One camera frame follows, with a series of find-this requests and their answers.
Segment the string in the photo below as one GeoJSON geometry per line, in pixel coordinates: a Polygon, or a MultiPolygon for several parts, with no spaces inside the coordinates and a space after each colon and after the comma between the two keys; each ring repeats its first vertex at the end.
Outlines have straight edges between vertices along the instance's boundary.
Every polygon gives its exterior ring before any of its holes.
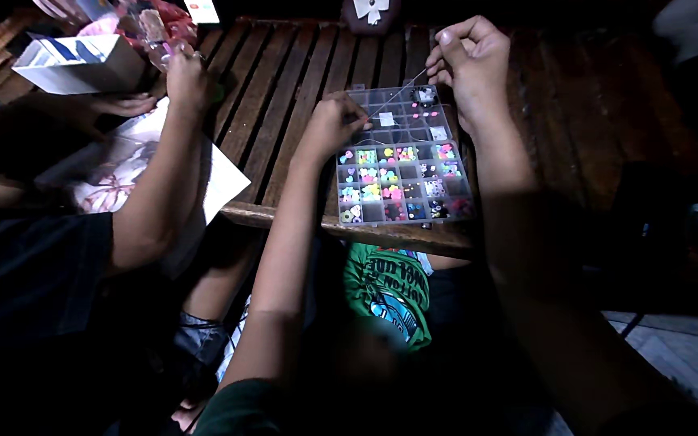
{"type": "Polygon", "coordinates": [[[386,105],[388,105],[389,102],[392,102],[392,101],[395,99],[395,97],[397,97],[398,95],[400,95],[400,93],[402,93],[402,90],[403,90],[403,89],[406,89],[406,88],[408,88],[409,86],[411,86],[411,84],[413,83],[413,81],[415,81],[417,78],[419,78],[420,75],[424,74],[425,71],[427,71],[427,68],[426,68],[426,67],[422,70],[421,73],[417,74],[413,79],[411,79],[411,81],[408,82],[408,84],[407,84],[406,86],[403,86],[403,87],[400,89],[400,91],[398,91],[397,94],[394,94],[389,100],[387,100],[386,102],[384,102],[384,104],[381,105],[381,107],[379,107],[378,109],[376,109],[376,112],[372,113],[368,118],[373,118],[373,115],[376,115],[377,113],[381,112],[381,110],[382,110],[386,105]]]}

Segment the plastic compartment box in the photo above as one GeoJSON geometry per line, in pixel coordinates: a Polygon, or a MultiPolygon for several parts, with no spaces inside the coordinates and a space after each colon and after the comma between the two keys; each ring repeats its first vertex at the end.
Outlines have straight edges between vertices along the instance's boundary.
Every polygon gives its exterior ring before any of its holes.
{"type": "Polygon", "coordinates": [[[475,215],[473,196],[434,86],[350,91],[373,128],[336,155],[344,226],[443,223],[475,215]]]}

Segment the wooden slat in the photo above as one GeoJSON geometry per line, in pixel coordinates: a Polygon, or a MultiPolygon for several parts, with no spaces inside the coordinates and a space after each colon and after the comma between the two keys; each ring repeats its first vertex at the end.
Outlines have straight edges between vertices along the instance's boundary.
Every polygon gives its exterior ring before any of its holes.
{"type": "Polygon", "coordinates": [[[247,74],[250,74],[252,64],[257,54],[260,53],[265,37],[268,35],[270,29],[271,26],[268,24],[257,24],[253,26],[247,40],[244,41],[244,45],[241,47],[236,61],[230,68],[229,74],[225,77],[225,100],[223,100],[223,103],[219,106],[219,110],[217,111],[214,134],[212,135],[215,144],[220,141],[219,135],[225,126],[230,110],[233,108],[233,105],[236,104],[237,99],[241,98],[241,88],[244,85],[244,81],[247,79],[247,74]]]}
{"type": "Polygon", "coordinates": [[[511,51],[522,71],[531,132],[545,184],[572,202],[586,206],[572,144],[555,101],[556,89],[543,62],[538,34],[534,31],[517,31],[513,35],[511,51]]]}
{"type": "Polygon", "coordinates": [[[330,72],[325,81],[325,94],[344,91],[347,86],[347,76],[351,67],[351,56],[354,52],[356,38],[349,29],[341,28],[338,34],[336,50],[333,53],[333,62],[330,63],[330,72]]]}
{"type": "Polygon", "coordinates": [[[620,42],[637,68],[640,83],[648,95],[650,106],[662,126],[677,163],[684,174],[698,174],[696,138],[683,122],[683,113],[664,84],[661,68],[644,44],[634,35],[625,35],[620,42]]]}
{"type": "Polygon", "coordinates": [[[637,69],[613,34],[581,35],[602,89],[608,119],[629,161],[673,165],[673,154],[656,119],[637,69]]]}
{"type": "Polygon", "coordinates": [[[535,139],[531,134],[531,122],[527,107],[526,99],[526,89],[522,84],[522,68],[519,64],[518,53],[516,51],[511,51],[509,66],[508,66],[508,106],[510,109],[510,115],[513,117],[513,123],[519,129],[519,134],[521,135],[521,141],[524,143],[524,147],[527,149],[527,154],[530,157],[530,163],[532,168],[535,170],[535,174],[538,177],[538,182],[543,182],[543,172],[538,164],[538,147],[535,144],[535,139]]]}
{"type": "MultiPolygon", "coordinates": [[[[424,61],[430,55],[430,32],[426,27],[412,26],[409,28],[406,41],[406,76],[409,81],[424,69],[424,61]]],[[[414,84],[427,84],[427,75],[420,75],[414,84]]]]}
{"type": "Polygon", "coordinates": [[[320,91],[320,84],[322,83],[322,77],[325,74],[327,58],[333,48],[335,36],[336,28],[333,26],[326,27],[322,29],[320,37],[316,41],[309,67],[303,78],[303,85],[299,91],[298,101],[296,102],[295,108],[292,110],[290,124],[287,126],[287,133],[285,133],[285,137],[282,140],[282,146],[279,149],[279,154],[274,164],[274,171],[271,174],[271,180],[268,182],[265,191],[265,197],[263,198],[264,205],[276,207],[279,203],[279,197],[282,193],[282,188],[284,187],[287,177],[287,170],[290,165],[290,158],[292,154],[295,153],[303,130],[309,122],[311,113],[314,110],[317,94],[320,91]]]}
{"type": "Polygon", "coordinates": [[[580,161],[589,204],[594,210],[607,211],[613,205],[624,157],[603,114],[599,83],[574,37],[548,38],[543,54],[580,161]]]}
{"type": "Polygon", "coordinates": [[[282,124],[284,124],[290,100],[296,91],[298,77],[303,70],[305,58],[309,54],[309,47],[314,39],[315,31],[314,24],[303,25],[296,36],[290,54],[287,56],[282,75],[279,76],[279,80],[275,84],[276,90],[265,112],[263,124],[257,131],[247,164],[244,165],[244,175],[251,183],[236,197],[236,200],[240,202],[255,203],[257,199],[257,193],[263,184],[265,170],[271,159],[271,153],[282,129],[282,124]]]}
{"type": "Polygon", "coordinates": [[[357,60],[354,62],[354,72],[351,76],[351,85],[363,84],[365,89],[372,88],[376,53],[378,53],[378,38],[365,36],[360,40],[357,60]]]}
{"type": "Polygon", "coordinates": [[[225,72],[230,62],[230,58],[233,56],[234,51],[236,51],[236,46],[244,37],[244,33],[247,31],[249,23],[247,21],[237,21],[233,27],[228,30],[228,35],[223,40],[223,43],[217,49],[217,54],[208,65],[208,71],[215,77],[220,77],[225,72]]]}
{"type": "MultiPolygon", "coordinates": [[[[347,83],[349,69],[351,67],[351,55],[354,50],[355,38],[349,29],[341,29],[338,36],[336,50],[333,54],[333,62],[330,64],[330,71],[327,73],[324,94],[342,91],[347,83]]],[[[327,184],[327,201],[325,203],[325,214],[338,216],[338,192],[336,184],[335,165],[328,163],[327,171],[330,172],[330,181],[327,184]]]]}
{"type": "MultiPolygon", "coordinates": [[[[232,201],[221,212],[234,223],[269,228],[276,208],[232,201]]],[[[458,233],[435,233],[419,226],[342,226],[336,216],[324,216],[322,228],[344,241],[371,243],[380,247],[395,247],[416,252],[437,254],[450,258],[471,259],[473,249],[470,237],[458,233]]]]}
{"type": "Polygon", "coordinates": [[[400,86],[400,63],[405,49],[406,38],[402,32],[387,35],[384,40],[382,52],[382,67],[378,74],[378,86],[380,88],[394,88],[400,86]]]}
{"type": "Polygon", "coordinates": [[[295,27],[289,24],[281,25],[274,32],[271,43],[263,51],[260,62],[255,68],[244,98],[241,100],[236,115],[223,138],[220,150],[235,165],[238,165],[244,155],[244,148],[249,142],[252,129],[257,122],[257,116],[263,107],[266,97],[270,94],[271,86],[276,79],[279,65],[287,54],[292,42],[295,27]]]}

